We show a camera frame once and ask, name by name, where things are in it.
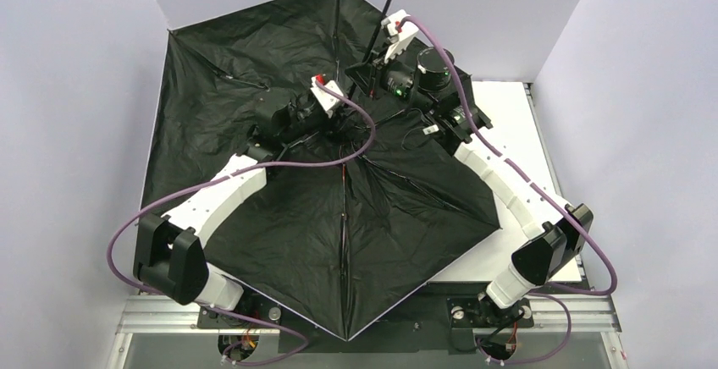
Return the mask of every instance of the wrinkled black fabric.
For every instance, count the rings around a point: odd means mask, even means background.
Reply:
[[[361,59],[378,16],[364,0],[341,0],[336,47],[334,0],[276,0],[170,32],[143,203],[211,179],[245,142],[265,86],[303,92],[312,75],[336,74],[339,58],[347,91],[344,69]],[[405,60],[422,47],[415,41]],[[405,105],[355,101],[375,120]],[[207,242],[207,260],[351,338],[499,227],[489,188],[421,124],[417,111],[381,123],[344,183],[341,167],[275,169]],[[357,115],[341,129],[284,159],[336,159],[368,135]]]

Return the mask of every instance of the white table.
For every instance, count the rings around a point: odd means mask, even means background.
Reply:
[[[523,83],[475,81],[472,85],[476,104],[494,126],[485,130],[486,139],[513,159],[533,181],[554,193],[549,164]],[[481,142],[474,139],[472,145],[481,145]],[[527,239],[509,210],[498,197],[494,199],[501,229],[456,259],[430,282],[490,282],[509,266],[511,253]],[[580,282],[576,260],[569,262],[552,280]]]

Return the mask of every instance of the purple hose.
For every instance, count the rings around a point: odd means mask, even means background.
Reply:
[[[449,56],[446,54],[446,50],[441,46],[441,44],[436,40],[436,37],[432,35],[431,32],[427,30],[427,28],[417,22],[416,19],[414,19],[411,16],[406,16],[404,19],[401,20],[401,22],[396,26],[397,29],[399,29],[401,26],[403,26],[406,22],[411,22],[414,25],[419,28],[419,30],[429,39],[432,45],[434,45],[434,48],[436,49],[436,53],[438,53],[442,60],[444,60],[444,63],[446,64],[446,67],[449,69],[449,72],[451,73],[451,80],[454,82],[454,85],[456,86],[456,90],[459,92],[459,99],[461,100],[461,108],[464,110],[464,114],[467,117],[467,120],[469,121],[469,126],[472,129],[472,132],[476,135],[476,137],[483,143],[490,151],[492,151],[496,156],[501,157],[503,156],[503,153],[496,149],[491,143],[486,140],[481,135],[481,132],[478,131],[478,128],[476,124],[473,122],[473,117],[471,114],[471,110],[469,109],[469,103],[467,100],[467,95],[464,92],[464,88],[461,85],[461,80],[459,78],[459,73],[456,71],[456,68],[454,67],[454,64],[449,59]],[[511,168],[513,168],[521,177],[524,179],[527,183],[531,182],[531,179],[526,175],[526,173],[518,167],[517,164],[515,164],[511,159],[507,158],[504,160],[506,164],[508,164]],[[615,268],[613,268],[613,264],[610,262],[608,256],[601,250],[598,244],[590,237],[588,236],[588,232],[586,232],[586,229],[584,229],[576,219],[574,219],[569,213],[561,206],[556,204],[555,201],[551,199],[543,190],[541,190],[536,184],[531,183],[531,188],[538,193],[541,198],[546,200],[553,208],[556,209],[559,214],[568,221],[568,223],[571,224],[573,228],[578,231],[578,233],[588,242],[588,245],[591,246],[591,248],[596,252],[596,255],[599,256],[601,261],[605,264],[606,268],[608,269],[608,273],[610,275],[610,286],[606,290],[601,291],[590,291],[590,290],[584,290],[584,289],[576,289],[571,286],[565,286],[563,284],[550,284],[551,287],[554,287],[556,289],[561,289],[569,293],[574,293],[578,295],[610,295],[618,286],[618,275],[616,274]]]
[[[553,355],[558,354],[559,351],[562,350],[568,344],[568,340],[571,338],[571,313],[568,311],[568,306],[566,306],[566,304],[564,304],[563,301],[555,298],[553,295],[545,295],[543,293],[534,293],[534,292],[531,292],[529,294],[535,295],[537,297],[544,297],[545,299],[553,300],[553,301],[559,303],[559,306],[561,306],[563,311],[566,312],[566,325],[567,325],[566,336],[564,337],[563,341],[561,341],[559,346],[557,346],[554,350],[552,350],[551,352],[549,352],[546,355],[537,356],[535,358],[521,359],[519,361],[504,361],[504,365],[526,365],[527,363],[536,363],[536,362],[545,361],[545,360],[549,359],[550,357],[552,357]],[[479,350],[481,350],[482,354],[484,354],[485,356],[488,356],[486,354],[486,352],[483,351],[483,349],[479,349]],[[489,359],[493,363],[499,363],[499,364],[501,363],[501,361],[497,361],[494,358],[489,358]]]
[[[286,166],[286,167],[293,167],[293,168],[326,168],[326,167],[331,167],[331,166],[337,166],[337,165],[339,165],[339,164],[341,164],[341,163],[349,162],[350,160],[353,160],[353,159],[359,157],[363,152],[365,152],[365,151],[370,147],[370,145],[372,145],[372,143],[374,142],[374,138],[376,138],[376,134],[377,134],[376,125],[374,125],[374,121],[372,120],[372,117],[371,117],[366,111],[364,111],[363,108],[359,107],[359,106],[356,105],[354,102],[350,101],[348,98],[346,98],[346,97],[344,97],[344,96],[341,96],[341,95],[339,95],[339,94],[337,94],[337,93],[331,91],[329,88],[327,88],[326,86],[324,86],[324,85],[322,85],[322,84],[318,84],[318,83],[317,83],[316,86],[317,86],[320,90],[322,90],[322,91],[328,93],[328,94],[331,95],[331,96],[334,96],[334,97],[337,98],[338,100],[342,101],[344,104],[346,104],[346,105],[348,105],[349,107],[353,108],[355,111],[357,111],[357,112],[362,116],[362,118],[364,118],[364,120],[367,122],[367,125],[369,126],[369,129],[370,129],[369,139],[367,139],[367,142],[364,143],[364,145],[363,145],[361,148],[359,148],[359,150],[355,151],[354,153],[350,154],[350,155],[347,156],[347,157],[342,157],[342,158],[339,159],[339,160],[332,160],[332,161],[330,161],[330,162],[316,162],[316,163],[303,163],[303,162],[266,162],[266,163],[258,163],[258,164],[255,164],[255,165],[253,165],[253,166],[250,166],[250,167],[248,167],[248,168],[243,168],[243,169],[234,171],[233,173],[230,174],[232,177],[239,176],[240,174],[243,174],[243,173],[246,173],[246,172],[249,172],[249,171],[252,171],[252,170],[256,170],[256,169],[258,169],[258,168],[273,168],[273,167],[277,167],[277,166]],[[201,189],[205,189],[205,188],[207,188],[207,187],[212,187],[212,186],[214,186],[214,185],[218,185],[218,184],[222,183],[223,181],[227,181],[228,179],[229,179],[229,176],[224,176],[224,177],[221,177],[221,178],[219,178],[219,179],[210,180],[210,181],[207,181],[206,183],[194,185],[194,186],[192,186],[192,187],[190,187],[190,188],[177,191],[176,193],[170,194],[169,196],[165,196],[165,197],[163,197],[163,198],[161,198],[161,199],[159,199],[159,200],[157,200],[157,201],[154,201],[153,203],[147,205],[146,207],[142,208],[139,212],[137,212],[137,214],[136,214],[135,216],[133,216],[132,218],[130,218],[130,220],[128,220],[126,223],[124,223],[121,227],[119,227],[119,229],[117,230],[117,232],[115,232],[114,235],[112,236],[112,238],[110,239],[110,242],[109,242],[109,245],[108,245],[108,249],[107,249],[107,251],[105,252],[105,257],[106,257],[106,259],[107,259],[107,261],[108,261],[108,266],[109,266],[110,270],[112,271],[112,273],[113,273],[118,279],[122,280],[123,282],[125,282],[126,284],[128,284],[128,285],[130,285],[130,286],[132,286],[132,287],[136,287],[136,288],[138,288],[138,289],[140,289],[140,290],[142,290],[142,291],[145,291],[145,292],[147,292],[147,293],[157,294],[158,292],[157,292],[155,289],[153,289],[153,288],[151,288],[151,287],[149,287],[149,286],[145,286],[144,284],[137,283],[137,282],[135,282],[134,280],[131,280],[130,278],[124,276],[124,275],[117,269],[117,267],[116,267],[115,264],[114,264],[114,260],[113,260],[113,249],[114,249],[114,244],[117,242],[117,239],[119,239],[119,236],[120,236],[134,221],[136,221],[136,220],[138,220],[138,219],[144,217],[144,216],[147,215],[150,211],[152,211],[153,209],[155,209],[155,208],[161,206],[162,204],[165,204],[165,203],[167,203],[167,202],[169,202],[169,201],[172,201],[172,200],[174,200],[174,199],[176,199],[176,198],[180,198],[181,196],[187,196],[187,195],[192,194],[192,193],[194,193],[194,192],[197,192],[197,191],[199,191],[199,190],[201,190]],[[232,311],[225,311],[225,310],[220,310],[220,309],[215,309],[215,308],[213,308],[213,309],[211,309],[211,310],[212,310],[212,311],[215,311],[215,312],[217,312],[217,313],[219,313],[219,314],[224,314],[224,315],[229,316],[229,317],[233,317],[233,318],[240,319],[240,320],[242,320],[242,321],[254,322],[255,324],[260,324],[260,325],[263,325],[263,326],[267,326],[267,327],[271,327],[271,328],[276,328],[276,329],[278,329],[278,330],[280,330],[280,331],[285,331],[285,332],[287,332],[287,333],[290,333],[290,334],[292,334],[292,335],[296,336],[297,338],[302,339],[302,340],[304,341],[304,343],[303,343],[301,346],[299,346],[298,348],[296,348],[296,349],[294,349],[294,350],[292,350],[292,351],[290,351],[290,352],[288,352],[288,353],[286,353],[286,354],[284,354],[284,355],[276,356],[276,357],[274,357],[274,358],[272,358],[272,359],[268,359],[268,360],[266,360],[266,361],[261,361],[261,362],[251,362],[251,363],[237,362],[239,365],[243,365],[243,366],[261,366],[261,365],[266,365],[266,364],[268,364],[268,363],[273,363],[273,362],[276,362],[276,361],[280,361],[280,360],[282,360],[282,359],[284,359],[284,358],[287,358],[287,357],[289,357],[289,356],[292,356],[293,354],[296,354],[297,352],[299,352],[299,351],[303,350],[304,348],[306,348],[307,345],[309,345],[309,340],[307,339],[307,337],[305,337],[304,335],[298,333],[297,331],[295,331],[295,330],[293,330],[293,329],[291,329],[291,328],[282,327],[282,326],[280,326],[280,325],[277,325],[277,324],[274,324],[274,323],[271,323],[271,322],[265,322],[265,321],[262,321],[262,320],[257,320],[256,318],[243,316],[243,315],[241,315],[241,314],[237,314],[237,313],[234,313],[234,312],[232,312]]]

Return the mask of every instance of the purple cable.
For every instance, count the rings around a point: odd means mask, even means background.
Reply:
[[[422,25],[421,23],[417,22],[416,19],[412,16],[406,16],[404,19],[401,20],[401,22],[396,26],[397,29],[401,28],[406,22],[411,22],[414,25],[419,28],[419,30],[429,39],[432,45],[434,45],[434,48],[436,49],[436,53],[438,53],[442,60],[444,60],[444,63],[446,64],[446,67],[449,69],[449,72],[451,74],[451,80],[454,82],[454,85],[456,86],[456,90],[459,93],[459,99],[461,101],[461,108],[464,110],[464,114],[467,117],[467,120],[469,121],[469,126],[471,127],[471,130],[473,134],[483,143],[490,151],[492,151],[497,157],[503,156],[503,153],[496,149],[491,143],[486,140],[481,135],[481,132],[478,131],[478,128],[476,124],[473,122],[473,117],[471,114],[471,110],[469,109],[469,104],[467,100],[467,95],[464,92],[464,88],[461,85],[461,80],[459,78],[459,73],[456,71],[456,68],[454,67],[454,64],[449,59],[449,56],[446,54],[446,51],[441,46],[441,44],[436,40],[436,37],[432,35],[431,32],[427,30],[427,28]],[[506,158],[504,160],[506,164],[508,164],[511,168],[513,168],[521,177],[526,181],[527,183],[531,182],[531,179],[526,175],[526,173],[518,167],[517,164],[515,164],[511,159]],[[608,256],[601,250],[598,244],[590,237],[588,236],[588,232],[586,232],[586,229],[584,229],[576,219],[574,219],[563,207],[556,204],[555,201],[549,197],[543,190],[541,190],[540,187],[538,187],[536,184],[531,183],[531,188],[538,193],[541,198],[546,200],[553,208],[556,209],[559,214],[568,221],[568,223],[571,224],[573,228],[578,231],[578,233],[588,242],[588,245],[591,246],[591,248],[596,252],[596,255],[599,256],[601,261],[605,264],[606,268],[608,269],[608,273],[610,275],[610,286],[606,290],[601,291],[591,291],[591,290],[584,290],[584,289],[576,289],[571,286],[565,286],[563,284],[550,284],[551,287],[554,287],[555,289],[561,289],[569,293],[574,293],[578,295],[610,295],[618,286],[618,275],[616,274],[615,268],[613,268],[613,264],[610,262]]]
[[[545,299],[553,300],[553,301],[559,303],[559,306],[561,306],[563,311],[566,312],[566,325],[567,325],[566,336],[564,337],[563,341],[561,341],[559,346],[557,346],[554,350],[552,350],[551,352],[549,352],[546,355],[537,356],[535,358],[521,359],[519,361],[503,361],[504,365],[526,365],[527,363],[536,363],[536,362],[545,361],[545,360],[549,359],[550,357],[552,357],[553,355],[558,354],[559,351],[562,350],[568,344],[568,340],[571,338],[571,313],[568,311],[568,306],[566,306],[566,304],[563,301],[555,298],[553,295],[545,295],[543,293],[534,293],[534,292],[529,293],[529,294],[535,295],[538,297],[544,297]],[[488,355],[486,354],[486,352],[483,349],[479,348],[479,350],[481,350],[481,353],[484,354],[484,356],[488,357]],[[494,358],[489,358],[489,360],[492,361],[493,363],[498,363],[498,364],[501,363],[501,361],[498,361]]]
[[[252,171],[252,170],[256,170],[256,169],[258,169],[258,168],[273,168],[273,167],[278,167],[278,166],[286,166],[286,167],[293,167],[293,168],[327,168],[327,167],[337,166],[337,165],[339,165],[339,164],[341,164],[341,163],[349,162],[350,160],[353,160],[353,159],[359,157],[363,152],[365,152],[365,151],[370,147],[370,145],[372,145],[372,143],[374,142],[374,138],[376,138],[376,134],[377,134],[376,125],[374,124],[374,121],[373,121],[372,117],[371,117],[366,111],[364,111],[363,108],[359,107],[359,106],[356,105],[354,102],[350,101],[348,98],[346,98],[346,97],[344,97],[344,96],[342,96],[342,95],[339,95],[339,94],[337,94],[337,93],[331,91],[329,88],[327,88],[326,86],[324,86],[324,85],[322,85],[322,84],[318,84],[318,83],[317,83],[316,86],[317,86],[320,90],[322,90],[322,91],[328,93],[330,96],[335,97],[336,99],[342,101],[344,104],[346,104],[346,105],[348,105],[349,107],[353,108],[355,111],[357,111],[357,112],[362,116],[362,118],[364,118],[364,120],[365,120],[365,121],[367,122],[367,124],[369,125],[369,129],[370,129],[369,138],[367,139],[366,143],[364,143],[364,145],[363,145],[362,147],[360,147],[359,150],[355,151],[354,153],[351,153],[351,154],[350,154],[349,156],[347,156],[347,157],[342,157],[341,159],[338,159],[338,160],[332,160],[332,161],[329,161],[329,162],[316,162],[316,163],[304,163],[304,162],[266,162],[266,163],[258,163],[258,164],[255,164],[255,165],[253,165],[253,166],[250,166],[250,167],[248,167],[248,168],[243,168],[243,169],[240,169],[240,170],[236,170],[236,171],[234,171],[233,173],[231,173],[230,176],[236,177],[236,176],[239,176],[240,174],[243,174],[243,173],[246,173],[246,172],[249,172],[249,171]],[[117,232],[115,232],[114,235],[112,236],[112,238],[110,239],[110,242],[109,242],[109,245],[108,245],[108,249],[107,249],[107,251],[105,252],[105,258],[107,259],[108,266],[109,266],[110,270],[112,271],[112,273],[113,273],[118,279],[122,280],[123,282],[125,282],[126,284],[128,284],[128,285],[130,285],[130,286],[132,286],[132,287],[136,287],[136,288],[138,288],[138,289],[140,289],[140,290],[142,290],[142,291],[145,291],[145,292],[147,292],[147,293],[157,294],[158,292],[157,292],[155,289],[153,289],[153,288],[151,288],[151,287],[149,287],[149,286],[145,286],[144,284],[137,283],[137,282],[135,282],[134,280],[131,280],[130,278],[124,276],[124,275],[117,269],[117,267],[116,267],[115,264],[114,264],[114,260],[113,260],[113,249],[114,249],[115,243],[117,242],[117,239],[119,239],[119,236],[120,236],[134,221],[136,221],[136,220],[138,220],[138,219],[144,217],[145,215],[147,215],[147,214],[148,214],[150,211],[152,211],[153,209],[155,209],[155,208],[161,206],[162,204],[167,203],[168,201],[172,201],[172,200],[174,200],[174,199],[176,199],[176,198],[180,198],[181,196],[187,196],[188,194],[192,194],[192,193],[197,192],[197,191],[199,191],[199,190],[201,190],[201,189],[205,189],[205,188],[207,188],[207,187],[212,187],[212,186],[214,186],[214,185],[218,185],[218,184],[222,183],[223,181],[227,181],[228,179],[230,179],[230,176],[224,176],[224,177],[221,177],[221,178],[219,178],[219,179],[210,180],[210,181],[207,181],[206,183],[194,185],[194,186],[189,187],[189,188],[187,188],[187,189],[177,191],[176,193],[170,194],[169,196],[165,196],[165,197],[163,197],[163,198],[161,198],[161,199],[159,199],[159,200],[157,200],[157,201],[154,201],[153,203],[151,203],[151,204],[145,206],[145,207],[142,208],[139,212],[137,212],[137,214],[135,214],[135,216],[133,216],[132,218],[130,218],[130,220],[128,220],[126,223],[124,223],[121,227],[119,227],[119,229],[117,230]],[[219,314],[224,314],[224,315],[229,316],[229,317],[233,317],[233,318],[240,319],[240,320],[242,320],[242,321],[254,322],[255,324],[264,325],[264,326],[271,327],[271,328],[276,328],[276,329],[278,329],[278,330],[280,330],[280,331],[285,331],[285,332],[287,332],[287,333],[290,333],[290,334],[292,334],[292,335],[296,336],[297,338],[300,338],[300,339],[302,339],[302,340],[304,341],[304,343],[303,343],[300,347],[298,347],[298,348],[296,348],[296,349],[294,349],[294,350],[292,350],[292,351],[290,351],[290,352],[288,352],[288,353],[286,353],[286,354],[284,354],[284,355],[276,356],[276,357],[274,357],[274,358],[268,359],[268,360],[266,360],[266,361],[261,361],[261,362],[251,362],[251,363],[237,362],[239,365],[243,365],[243,366],[261,366],[261,365],[266,365],[266,364],[268,364],[268,363],[273,363],[273,362],[276,362],[276,361],[280,361],[280,360],[282,360],[282,359],[284,359],[284,358],[287,358],[287,357],[289,357],[289,356],[292,356],[293,354],[296,354],[297,352],[299,352],[299,351],[303,350],[304,348],[306,348],[307,345],[309,345],[309,340],[307,339],[307,337],[305,337],[304,335],[298,333],[297,331],[295,331],[295,330],[293,330],[293,329],[291,329],[291,328],[282,327],[282,326],[280,326],[280,325],[277,325],[277,324],[274,324],[274,323],[271,323],[271,322],[265,322],[265,321],[262,321],[262,320],[257,320],[256,318],[243,316],[243,315],[241,315],[241,314],[237,314],[237,313],[232,312],[232,311],[220,310],[220,309],[216,309],[216,308],[213,308],[213,309],[211,309],[211,310],[212,310],[212,311],[215,311],[215,312],[217,312],[217,313],[219,313]]]

